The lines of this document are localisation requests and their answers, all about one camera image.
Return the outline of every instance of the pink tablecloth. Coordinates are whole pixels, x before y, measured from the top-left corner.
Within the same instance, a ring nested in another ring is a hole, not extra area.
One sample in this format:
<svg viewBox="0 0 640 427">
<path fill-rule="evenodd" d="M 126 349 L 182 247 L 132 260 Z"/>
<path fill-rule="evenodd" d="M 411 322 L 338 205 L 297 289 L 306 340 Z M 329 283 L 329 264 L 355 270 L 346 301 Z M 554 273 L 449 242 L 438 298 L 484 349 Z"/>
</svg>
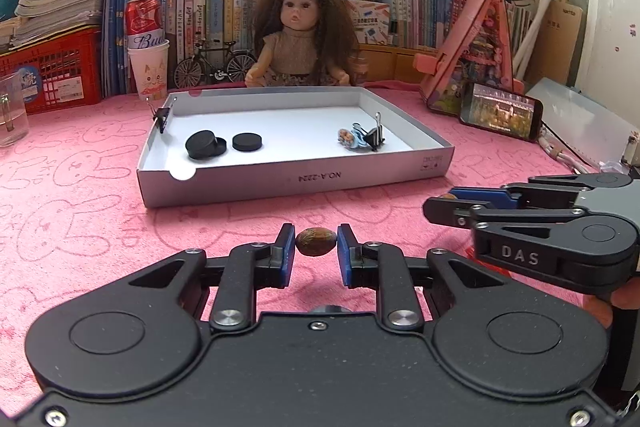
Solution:
<svg viewBox="0 0 640 427">
<path fill-rule="evenodd" d="M 428 112 L 416 92 L 377 90 L 456 146 L 446 178 L 325 194 L 147 211 L 136 163 L 151 125 L 133 96 L 30 117 L 31 132 L 0 150 L 0 407 L 15 413 L 38 394 L 22 345 L 45 310 L 188 247 L 226 255 L 271 241 L 284 222 L 298 231 L 350 223 L 361 241 L 407 255 L 462 252 L 469 234 L 430 225 L 421 205 L 451 185 L 498 186 L 565 174 L 535 144 Z M 542 284 L 541 288 L 575 300 Z M 336 256 L 296 257 L 290 287 L 258 293 L 258 308 L 308 311 L 321 304 L 373 311 L 374 294 L 343 288 Z"/>
</svg>

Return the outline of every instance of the water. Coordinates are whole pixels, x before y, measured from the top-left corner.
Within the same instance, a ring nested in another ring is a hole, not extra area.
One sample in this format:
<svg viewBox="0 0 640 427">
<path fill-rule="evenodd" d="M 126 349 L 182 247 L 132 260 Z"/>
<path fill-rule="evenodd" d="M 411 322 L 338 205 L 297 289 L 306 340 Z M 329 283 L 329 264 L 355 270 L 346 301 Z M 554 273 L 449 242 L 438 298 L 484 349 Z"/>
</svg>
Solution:
<svg viewBox="0 0 640 427">
<path fill-rule="evenodd" d="M 0 147 L 8 147 L 17 142 L 20 138 L 27 136 L 29 132 L 29 122 L 27 111 L 24 108 L 11 112 L 11 124 L 7 126 L 6 121 L 0 112 Z"/>
</svg>

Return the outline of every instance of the red crate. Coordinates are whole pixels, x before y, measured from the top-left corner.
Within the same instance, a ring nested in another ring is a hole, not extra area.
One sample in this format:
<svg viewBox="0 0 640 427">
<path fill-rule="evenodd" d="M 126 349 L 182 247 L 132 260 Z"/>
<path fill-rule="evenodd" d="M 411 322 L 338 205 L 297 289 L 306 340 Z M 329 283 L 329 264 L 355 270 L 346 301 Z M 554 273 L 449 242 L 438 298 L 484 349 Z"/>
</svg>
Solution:
<svg viewBox="0 0 640 427">
<path fill-rule="evenodd" d="M 100 26 L 0 55 L 0 75 L 17 71 L 28 114 L 100 102 Z"/>
</svg>

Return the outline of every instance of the beer can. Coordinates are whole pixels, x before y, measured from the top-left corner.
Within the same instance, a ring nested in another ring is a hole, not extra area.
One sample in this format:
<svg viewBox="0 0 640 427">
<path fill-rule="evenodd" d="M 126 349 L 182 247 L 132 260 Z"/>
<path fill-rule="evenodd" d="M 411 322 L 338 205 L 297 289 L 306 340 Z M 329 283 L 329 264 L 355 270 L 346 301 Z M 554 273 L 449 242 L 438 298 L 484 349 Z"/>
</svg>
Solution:
<svg viewBox="0 0 640 427">
<path fill-rule="evenodd" d="M 129 1 L 124 16 L 129 49 L 151 48 L 164 42 L 159 0 Z"/>
</svg>

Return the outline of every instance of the brown nut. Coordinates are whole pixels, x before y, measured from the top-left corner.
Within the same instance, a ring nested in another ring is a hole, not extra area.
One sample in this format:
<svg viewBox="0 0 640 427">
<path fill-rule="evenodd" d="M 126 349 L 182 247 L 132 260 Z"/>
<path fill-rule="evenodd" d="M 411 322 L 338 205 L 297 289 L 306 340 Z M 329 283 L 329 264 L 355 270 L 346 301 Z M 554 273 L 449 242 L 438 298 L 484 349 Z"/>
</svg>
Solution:
<svg viewBox="0 0 640 427">
<path fill-rule="evenodd" d="M 296 248 L 302 255 L 308 257 L 320 257 L 331 252 L 338 240 L 333 230 L 306 229 L 296 237 Z"/>
</svg>

